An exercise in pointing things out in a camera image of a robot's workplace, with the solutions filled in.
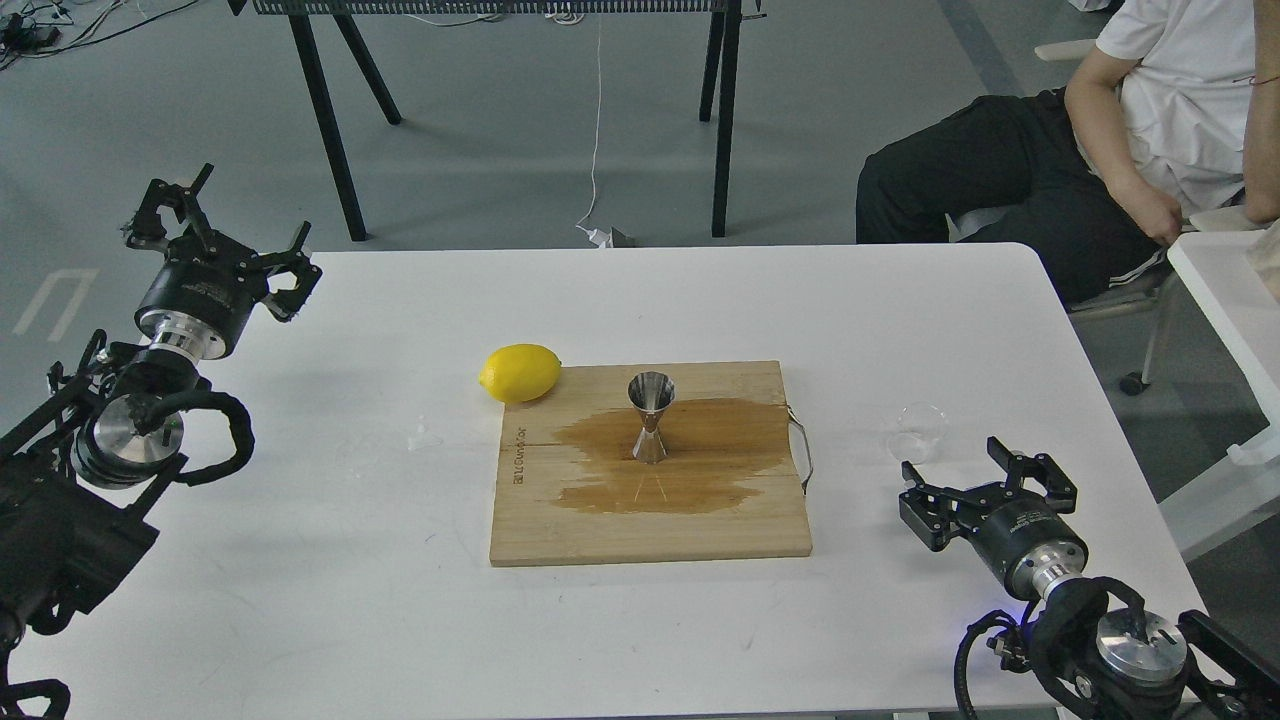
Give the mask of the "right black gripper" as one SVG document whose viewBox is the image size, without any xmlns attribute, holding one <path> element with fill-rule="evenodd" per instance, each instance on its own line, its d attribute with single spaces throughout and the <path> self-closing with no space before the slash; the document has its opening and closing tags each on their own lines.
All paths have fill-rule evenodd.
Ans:
<svg viewBox="0 0 1280 720">
<path fill-rule="evenodd" d="M 899 515 L 929 551 L 965 538 L 1011 597 L 1044 600 L 1060 582 L 1080 577 L 1088 561 L 1084 541 L 1056 514 L 1075 512 L 1078 489 L 1047 454 L 1014 452 L 995 436 L 986 448 L 1005 480 L 970 489 L 929 486 L 914 464 L 901 461 L 908 484 Z M 1039 484 L 1044 502 L 1015 500 L 1032 496 L 1025 480 Z M 1004 501 L 1012 502 L 996 509 Z"/>
</svg>

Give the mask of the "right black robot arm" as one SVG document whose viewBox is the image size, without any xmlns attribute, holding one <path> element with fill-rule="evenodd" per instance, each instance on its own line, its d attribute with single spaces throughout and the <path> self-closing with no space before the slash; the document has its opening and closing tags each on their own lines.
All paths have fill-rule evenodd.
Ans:
<svg viewBox="0 0 1280 720">
<path fill-rule="evenodd" d="M 996 437 L 987 451 L 1006 477 L 970 489 L 931 486 L 901 465 L 905 524 L 934 552 L 968 541 L 1025 603 L 1020 619 L 995 610 L 966 629 L 954 661 L 964 717 L 977 715 L 966 674 L 979 638 L 1002 670 L 1034 674 L 1080 719 L 1170 719 L 1185 691 L 1220 719 L 1277 716 L 1277 669 L 1224 626 L 1198 610 L 1169 621 L 1128 584 L 1084 574 L 1087 544 L 1062 519 L 1076 487 L 1051 456 L 1015 454 Z"/>
</svg>

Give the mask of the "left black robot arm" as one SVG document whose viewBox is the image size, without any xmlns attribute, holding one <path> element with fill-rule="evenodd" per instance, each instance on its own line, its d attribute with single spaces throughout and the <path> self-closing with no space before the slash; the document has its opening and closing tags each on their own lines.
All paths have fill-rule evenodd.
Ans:
<svg viewBox="0 0 1280 720">
<path fill-rule="evenodd" d="M 255 451 L 248 409 L 198 364 L 229 356 L 252 310 L 289 322 L 321 278 L 300 224 L 260 252 L 210 225 L 189 184 L 152 179 L 122 233 L 163 265 L 134 314 L 140 342 L 96 331 L 77 368 L 50 366 L 50 396 L 3 437 L 1 643 L 55 635 L 92 612 L 154 547 L 148 511 L 173 484 L 236 474 Z"/>
</svg>

